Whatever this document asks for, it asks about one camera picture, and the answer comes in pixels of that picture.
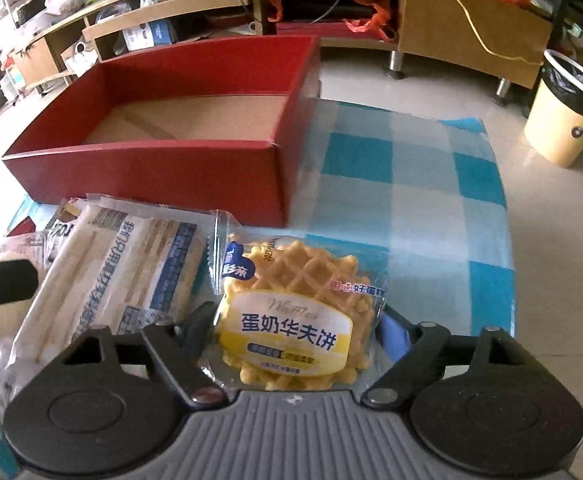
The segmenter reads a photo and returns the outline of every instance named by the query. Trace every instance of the waffle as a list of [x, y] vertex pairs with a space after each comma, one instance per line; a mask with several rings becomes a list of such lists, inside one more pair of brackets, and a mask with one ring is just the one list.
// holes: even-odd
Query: waffle
[[255, 276], [248, 281], [225, 279], [222, 310], [226, 311], [234, 295], [244, 290], [274, 290], [312, 298], [350, 317], [353, 328], [349, 354], [343, 370], [319, 377], [276, 374], [242, 361], [228, 351], [223, 355], [225, 363], [240, 370], [244, 384], [264, 384], [267, 390], [328, 390], [335, 381], [354, 383], [357, 370], [368, 366], [364, 349], [376, 316], [373, 298], [332, 290], [331, 285], [333, 281], [370, 284], [369, 278], [358, 276], [357, 258], [352, 255], [334, 258], [327, 250], [307, 247], [299, 240], [273, 250], [267, 244], [255, 244], [244, 256], [254, 262]]

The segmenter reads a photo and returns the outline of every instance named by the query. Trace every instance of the floor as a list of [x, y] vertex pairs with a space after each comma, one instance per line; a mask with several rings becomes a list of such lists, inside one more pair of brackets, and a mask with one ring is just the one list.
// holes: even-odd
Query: floor
[[[517, 338], [583, 404], [583, 154], [570, 170], [538, 155], [524, 137], [520, 107], [492, 103], [497, 85], [493, 77], [407, 57], [408, 78], [394, 81], [383, 75], [386, 52], [333, 49], [323, 57], [326, 99], [429, 118], [484, 121], [507, 192], [517, 277]], [[0, 155], [54, 97], [31, 96], [0, 116]], [[18, 189], [0, 163], [3, 209], [17, 208]], [[583, 447], [572, 471], [583, 480]]]

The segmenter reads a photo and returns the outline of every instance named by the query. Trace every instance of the blue and white tablecloth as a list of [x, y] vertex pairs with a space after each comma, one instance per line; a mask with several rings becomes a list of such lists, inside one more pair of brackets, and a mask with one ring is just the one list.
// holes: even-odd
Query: blue and white tablecloth
[[[25, 200], [12, 224], [30, 215], [44, 225], [54, 210]], [[382, 267], [375, 270], [389, 276], [387, 303], [412, 322], [513, 333], [505, 194], [478, 120], [318, 100], [281, 234], [375, 251]]]

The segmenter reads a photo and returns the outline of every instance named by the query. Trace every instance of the open red cardboard box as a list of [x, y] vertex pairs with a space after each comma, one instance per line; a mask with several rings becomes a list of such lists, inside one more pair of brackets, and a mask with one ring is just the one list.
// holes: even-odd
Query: open red cardboard box
[[284, 226], [318, 68], [309, 36], [120, 56], [62, 92], [2, 160], [38, 202], [101, 193]]

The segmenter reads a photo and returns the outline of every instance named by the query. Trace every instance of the yellow trash can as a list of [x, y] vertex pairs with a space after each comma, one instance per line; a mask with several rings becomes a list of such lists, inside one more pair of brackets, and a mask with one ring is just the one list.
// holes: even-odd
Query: yellow trash can
[[525, 136], [540, 155], [568, 168], [583, 150], [583, 67], [546, 50], [542, 70]]

